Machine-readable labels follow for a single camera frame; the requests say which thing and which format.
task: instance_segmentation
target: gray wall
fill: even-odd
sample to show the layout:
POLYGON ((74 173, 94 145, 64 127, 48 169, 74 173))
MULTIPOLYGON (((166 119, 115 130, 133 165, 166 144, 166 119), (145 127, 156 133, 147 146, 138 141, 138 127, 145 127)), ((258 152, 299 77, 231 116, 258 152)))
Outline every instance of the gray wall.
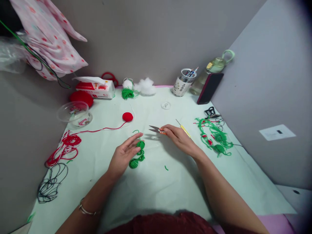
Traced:
POLYGON ((204 68, 234 42, 265 0, 53 0, 88 43, 77 75, 114 73, 173 85, 182 68, 204 68))
POLYGON ((0 72, 0 233, 25 224, 32 211, 44 162, 65 128, 56 110, 69 92, 31 68, 21 75, 0 72))
POLYGON ((274 183, 312 189, 311 34, 299 6, 268 0, 230 47, 213 104, 274 183), (285 124, 297 137, 266 141, 285 124))

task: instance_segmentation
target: smartphone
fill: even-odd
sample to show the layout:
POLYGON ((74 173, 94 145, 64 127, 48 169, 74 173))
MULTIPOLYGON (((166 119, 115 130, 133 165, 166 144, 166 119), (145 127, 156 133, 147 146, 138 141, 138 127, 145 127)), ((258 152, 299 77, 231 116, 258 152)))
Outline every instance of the smartphone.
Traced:
POLYGON ((213 94, 215 93, 218 85, 220 84, 224 74, 223 73, 211 73, 207 77, 206 83, 202 88, 202 92, 197 100, 198 105, 207 104, 210 102, 213 94))

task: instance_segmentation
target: white stuffing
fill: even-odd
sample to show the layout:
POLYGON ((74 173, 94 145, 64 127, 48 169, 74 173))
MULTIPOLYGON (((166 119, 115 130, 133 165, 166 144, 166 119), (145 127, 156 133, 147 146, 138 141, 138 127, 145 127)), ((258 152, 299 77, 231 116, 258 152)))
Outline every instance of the white stuffing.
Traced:
POLYGON ((156 87, 153 86, 154 81, 150 78, 141 79, 138 84, 134 84, 134 90, 137 90, 142 96, 152 96, 156 94, 156 87))
POLYGON ((133 83, 131 82, 132 79, 128 79, 128 78, 125 78, 123 80, 123 88, 129 88, 132 90, 133 88, 133 83))

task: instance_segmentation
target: plastic bottle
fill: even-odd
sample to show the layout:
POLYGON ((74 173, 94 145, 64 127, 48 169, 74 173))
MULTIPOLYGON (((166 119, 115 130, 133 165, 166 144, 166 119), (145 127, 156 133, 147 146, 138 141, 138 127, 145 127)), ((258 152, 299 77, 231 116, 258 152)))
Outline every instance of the plastic bottle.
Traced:
POLYGON ((222 57, 215 57, 210 63, 208 63, 206 69, 204 69, 200 73, 200 75, 190 88, 190 92, 197 96, 200 95, 209 74, 221 72, 224 69, 224 67, 234 58, 234 56, 235 53, 232 50, 226 50, 223 52, 222 57), (224 59, 224 55, 227 52, 229 52, 232 55, 232 57, 229 60, 224 59))

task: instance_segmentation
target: tissue box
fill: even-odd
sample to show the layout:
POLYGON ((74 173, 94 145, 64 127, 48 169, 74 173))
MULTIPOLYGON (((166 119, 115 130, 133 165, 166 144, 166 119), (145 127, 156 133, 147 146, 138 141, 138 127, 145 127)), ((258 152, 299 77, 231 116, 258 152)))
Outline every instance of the tissue box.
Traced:
POLYGON ((79 82, 76 90, 82 90, 89 93, 93 98, 112 99, 115 94, 115 86, 113 81, 102 80, 100 83, 79 82))

